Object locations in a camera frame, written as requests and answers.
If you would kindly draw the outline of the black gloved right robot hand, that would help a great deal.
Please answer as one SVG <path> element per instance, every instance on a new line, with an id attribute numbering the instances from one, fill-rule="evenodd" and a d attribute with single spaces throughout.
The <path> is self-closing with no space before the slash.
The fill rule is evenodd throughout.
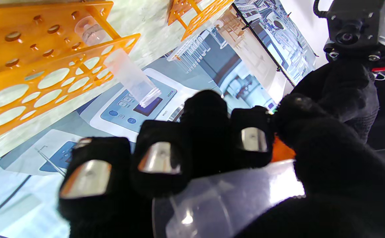
<path id="1" fill-rule="evenodd" d="M 245 128 L 294 150 L 303 195 L 271 205 L 269 152 L 246 149 Z M 302 94 L 229 116 L 205 90 L 179 123 L 145 121 L 134 153 L 122 137 L 80 140 L 58 211 L 70 238 L 385 238 L 385 162 Z"/>

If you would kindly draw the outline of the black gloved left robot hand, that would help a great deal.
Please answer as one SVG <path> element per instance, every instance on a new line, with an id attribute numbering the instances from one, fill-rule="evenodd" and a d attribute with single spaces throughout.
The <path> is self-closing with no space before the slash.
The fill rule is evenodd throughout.
<path id="1" fill-rule="evenodd" d="M 307 74 L 292 90 L 345 123 L 366 143 L 380 108 L 374 75 L 353 60 L 327 63 Z"/>

